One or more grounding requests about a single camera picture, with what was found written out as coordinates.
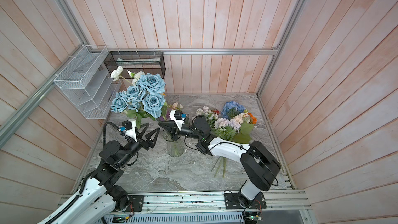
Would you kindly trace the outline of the teal blue rose bunch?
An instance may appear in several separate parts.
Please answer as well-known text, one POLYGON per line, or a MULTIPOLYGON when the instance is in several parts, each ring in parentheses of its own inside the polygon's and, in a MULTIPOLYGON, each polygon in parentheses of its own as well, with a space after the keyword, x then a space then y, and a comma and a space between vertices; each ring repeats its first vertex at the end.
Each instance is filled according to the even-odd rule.
POLYGON ((140 128, 142 120, 150 118, 158 120, 168 108, 166 98, 161 93, 166 92, 166 82, 159 74, 143 75, 135 86, 116 93, 110 105, 111 112, 126 115, 136 120, 140 128))

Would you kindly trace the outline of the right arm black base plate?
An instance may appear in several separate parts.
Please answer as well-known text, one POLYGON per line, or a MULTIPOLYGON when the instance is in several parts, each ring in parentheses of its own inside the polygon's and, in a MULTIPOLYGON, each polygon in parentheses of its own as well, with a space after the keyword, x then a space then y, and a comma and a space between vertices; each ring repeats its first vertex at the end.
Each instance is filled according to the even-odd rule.
POLYGON ((253 200, 246 199, 241 193, 225 192, 224 203, 226 209, 266 209, 264 194, 258 193, 253 200))

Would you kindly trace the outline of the white flower stem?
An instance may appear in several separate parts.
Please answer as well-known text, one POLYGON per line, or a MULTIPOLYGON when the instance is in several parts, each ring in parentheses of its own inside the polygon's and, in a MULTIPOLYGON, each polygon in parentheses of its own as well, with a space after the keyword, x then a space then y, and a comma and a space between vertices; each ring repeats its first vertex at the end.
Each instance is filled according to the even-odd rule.
POLYGON ((130 70, 124 70, 122 66, 118 66, 115 70, 113 70, 110 74, 110 78, 116 82, 118 80, 124 80, 127 83, 130 83, 132 86, 135 86, 140 78, 145 75, 143 71, 133 72, 130 70))

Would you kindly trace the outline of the clear grey glass vase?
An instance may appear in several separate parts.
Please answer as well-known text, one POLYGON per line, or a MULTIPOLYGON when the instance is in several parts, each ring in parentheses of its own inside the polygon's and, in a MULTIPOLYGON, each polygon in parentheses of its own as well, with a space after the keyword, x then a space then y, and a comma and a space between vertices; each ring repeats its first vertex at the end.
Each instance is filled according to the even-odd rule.
POLYGON ((184 148, 179 140, 174 141, 170 133, 163 130, 162 137, 167 143, 167 151, 171 157, 180 157, 184 153, 184 148))

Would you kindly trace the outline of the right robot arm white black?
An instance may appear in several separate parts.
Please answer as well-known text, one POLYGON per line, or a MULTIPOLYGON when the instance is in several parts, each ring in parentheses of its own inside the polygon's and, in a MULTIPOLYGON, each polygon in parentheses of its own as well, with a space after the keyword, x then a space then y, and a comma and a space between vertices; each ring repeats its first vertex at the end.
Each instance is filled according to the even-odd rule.
POLYGON ((224 192, 227 209, 253 207, 262 204, 263 192, 272 186, 278 186, 277 175, 281 170, 279 161, 258 141, 239 144, 224 140, 212 134, 211 128, 203 115, 189 120, 188 115, 172 117, 171 120, 160 121, 159 126, 169 133, 173 140, 180 136, 197 139, 196 149, 204 155, 219 156, 239 162, 248 180, 237 193, 224 192))

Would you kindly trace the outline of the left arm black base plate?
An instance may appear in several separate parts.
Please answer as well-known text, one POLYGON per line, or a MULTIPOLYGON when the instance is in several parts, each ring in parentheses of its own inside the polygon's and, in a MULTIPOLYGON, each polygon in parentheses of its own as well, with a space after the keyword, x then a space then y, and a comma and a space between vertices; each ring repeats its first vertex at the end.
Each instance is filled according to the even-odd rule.
POLYGON ((126 207, 126 212, 138 213, 141 212, 144 205, 144 195, 129 195, 127 196, 128 202, 126 207))

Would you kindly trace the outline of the pink lilac mixed bouquet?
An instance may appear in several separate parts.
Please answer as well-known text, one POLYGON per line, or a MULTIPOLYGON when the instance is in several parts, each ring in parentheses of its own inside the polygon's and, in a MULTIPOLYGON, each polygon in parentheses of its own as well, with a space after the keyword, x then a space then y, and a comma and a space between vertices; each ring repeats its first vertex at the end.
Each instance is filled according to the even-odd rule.
MULTIPOLYGON (((171 108, 171 110, 182 110, 183 109, 183 106, 178 102, 176 102, 172 105, 169 105, 169 107, 171 108)), ((219 118, 219 115, 216 115, 215 113, 213 113, 212 110, 215 110, 215 109, 210 109, 207 106, 203 106, 202 108, 198 108, 196 111, 196 116, 198 116, 198 115, 205 116, 205 118, 211 128, 214 127, 215 122, 219 118)))

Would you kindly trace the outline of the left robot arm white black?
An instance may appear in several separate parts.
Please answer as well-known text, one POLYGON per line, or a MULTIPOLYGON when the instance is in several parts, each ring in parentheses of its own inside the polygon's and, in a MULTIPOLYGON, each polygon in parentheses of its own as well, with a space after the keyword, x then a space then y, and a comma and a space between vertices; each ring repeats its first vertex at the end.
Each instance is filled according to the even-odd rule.
POLYGON ((160 128, 147 132, 149 125, 143 124, 139 130, 135 121, 127 120, 121 126, 108 121, 123 136, 127 143, 117 140, 103 141, 100 163, 81 182, 80 188, 58 209, 43 219, 43 224, 93 224, 103 220, 113 210, 125 211, 129 208, 128 193, 116 183, 123 175, 123 168, 132 166, 131 159, 143 148, 154 148, 160 128))

